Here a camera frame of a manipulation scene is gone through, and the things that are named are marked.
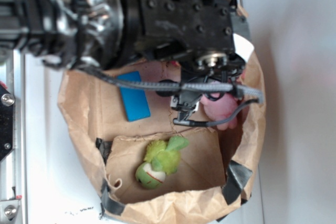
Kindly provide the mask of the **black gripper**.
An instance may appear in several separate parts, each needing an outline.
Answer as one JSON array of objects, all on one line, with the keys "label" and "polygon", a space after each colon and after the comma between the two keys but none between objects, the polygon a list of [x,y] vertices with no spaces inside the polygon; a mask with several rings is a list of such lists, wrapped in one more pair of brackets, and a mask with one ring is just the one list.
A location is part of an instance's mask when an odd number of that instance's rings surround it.
[{"label": "black gripper", "polygon": [[135,50],[173,60],[197,75],[242,73],[246,60],[235,38],[237,0],[138,0],[141,31]]}]

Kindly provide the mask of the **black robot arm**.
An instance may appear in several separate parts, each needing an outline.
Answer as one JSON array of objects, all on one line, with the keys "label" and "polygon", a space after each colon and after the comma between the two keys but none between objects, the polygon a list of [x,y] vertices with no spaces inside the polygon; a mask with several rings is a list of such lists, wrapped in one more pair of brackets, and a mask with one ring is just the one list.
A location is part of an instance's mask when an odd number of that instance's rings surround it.
[{"label": "black robot arm", "polygon": [[1,0],[1,58],[17,49],[53,68],[108,70],[177,61],[198,75],[239,74],[232,0]]}]

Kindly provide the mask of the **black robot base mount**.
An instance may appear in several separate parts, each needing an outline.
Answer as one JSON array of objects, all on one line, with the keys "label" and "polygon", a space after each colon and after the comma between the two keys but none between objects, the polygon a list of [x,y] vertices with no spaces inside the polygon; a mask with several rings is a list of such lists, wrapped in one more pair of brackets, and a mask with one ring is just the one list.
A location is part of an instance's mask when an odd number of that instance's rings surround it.
[{"label": "black robot base mount", "polygon": [[14,103],[15,97],[8,92],[7,86],[1,81],[1,162],[14,147]]}]

